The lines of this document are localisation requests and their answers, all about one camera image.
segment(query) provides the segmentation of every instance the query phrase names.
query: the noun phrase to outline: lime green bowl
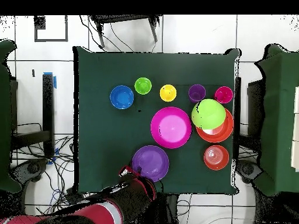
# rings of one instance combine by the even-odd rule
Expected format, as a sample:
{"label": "lime green bowl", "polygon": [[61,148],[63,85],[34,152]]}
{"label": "lime green bowl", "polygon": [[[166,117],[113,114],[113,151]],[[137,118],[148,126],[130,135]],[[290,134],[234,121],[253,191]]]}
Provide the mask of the lime green bowl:
{"label": "lime green bowl", "polygon": [[196,103],[191,113],[193,124],[203,130],[219,127],[224,122],[225,116],[226,112],[223,105],[212,99],[205,99]]}
{"label": "lime green bowl", "polygon": [[152,88],[152,83],[147,78],[139,78],[135,82],[135,90],[137,91],[137,93],[141,95],[147,94],[149,91],[151,91],[151,88]]}

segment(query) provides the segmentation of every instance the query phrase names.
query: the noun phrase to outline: table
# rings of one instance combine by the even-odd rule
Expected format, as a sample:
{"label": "table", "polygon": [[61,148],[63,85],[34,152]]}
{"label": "table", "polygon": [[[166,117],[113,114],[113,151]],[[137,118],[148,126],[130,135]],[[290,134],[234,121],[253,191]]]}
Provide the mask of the table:
{"label": "table", "polygon": [[260,141],[263,173],[254,183],[267,196],[281,191],[299,192],[299,173],[291,167],[295,87],[299,86],[299,53],[271,44],[256,65],[266,82],[265,119]]}
{"label": "table", "polygon": [[[153,140],[150,123],[154,114],[167,106],[179,107],[191,115],[194,104],[188,99],[189,87],[202,84],[206,98],[212,98],[220,86],[234,88],[234,65],[238,49],[226,54],[151,54],[140,52],[89,52],[74,47],[75,103],[74,151],[78,142],[78,190],[96,192],[118,182],[118,172],[129,165],[135,152],[145,145],[159,146]],[[134,90],[140,77],[149,78],[152,89],[146,95]],[[170,103],[159,97],[159,90],[172,84],[177,90]],[[134,92],[134,103],[125,110],[114,108],[111,90],[126,85]],[[232,101],[225,107],[232,113]],[[219,143],[232,155],[232,135]],[[178,149],[163,150],[169,157],[168,174],[161,180],[164,193],[235,194],[231,185],[231,162],[220,171],[210,170],[203,153],[212,143],[201,139],[192,126],[192,134]],[[161,184],[155,183],[158,190]]]}

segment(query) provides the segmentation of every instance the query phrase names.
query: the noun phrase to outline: magenta plate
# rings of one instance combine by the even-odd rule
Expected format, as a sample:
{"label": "magenta plate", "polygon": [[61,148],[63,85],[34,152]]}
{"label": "magenta plate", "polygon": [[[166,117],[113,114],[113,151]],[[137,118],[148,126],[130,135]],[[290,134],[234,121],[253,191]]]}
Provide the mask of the magenta plate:
{"label": "magenta plate", "polygon": [[189,116],[180,108],[165,107],[157,111],[151,121],[151,134],[157,144],[175,149],[184,145],[191,135]]}

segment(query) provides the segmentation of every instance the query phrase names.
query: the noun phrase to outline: plate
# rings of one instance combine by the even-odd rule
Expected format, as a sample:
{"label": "plate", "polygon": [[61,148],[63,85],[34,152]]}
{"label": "plate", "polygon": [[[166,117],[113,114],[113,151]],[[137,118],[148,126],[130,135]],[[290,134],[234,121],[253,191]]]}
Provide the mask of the plate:
{"label": "plate", "polygon": [[132,159],[133,170],[153,182],[162,179],[167,174],[168,167],[167,154],[163,149],[154,145],[142,147]]}
{"label": "plate", "polygon": [[151,134],[157,144],[175,149],[183,146],[191,135],[189,116],[180,108],[165,107],[156,112],[151,121]]}
{"label": "plate", "polygon": [[200,129],[196,127],[197,133],[200,135],[201,138],[203,138],[207,142],[222,142],[226,140],[232,133],[232,130],[234,128],[234,120],[232,118],[232,115],[230,111],[225,109],[226,116],[225,120],[223,122],[223,127],[220,132],[210,135],[207,132],[207,130]]}

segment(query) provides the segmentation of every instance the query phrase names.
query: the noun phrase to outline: red plate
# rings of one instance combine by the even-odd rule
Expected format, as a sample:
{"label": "red plate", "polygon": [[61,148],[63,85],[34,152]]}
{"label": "red plate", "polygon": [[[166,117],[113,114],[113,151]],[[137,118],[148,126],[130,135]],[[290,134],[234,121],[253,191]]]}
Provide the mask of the red plate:
{"label": "red plate", "polygon": [[202,139],[206,140],[207,142],[222,142],[231,135],[232,129],[234,128],[234,120],[230,111],[225,109],[225,112],[227,115],[223,122],[222,130],[219,133],[210,135],[205,133],[201,128],[196,127],[196,131]]}
{"label": "red plate", "polygon": [[205,164],[212,170],[223,169],[228,164],[229,159],[228,151],[220,145],[208,147],[203,156]]}

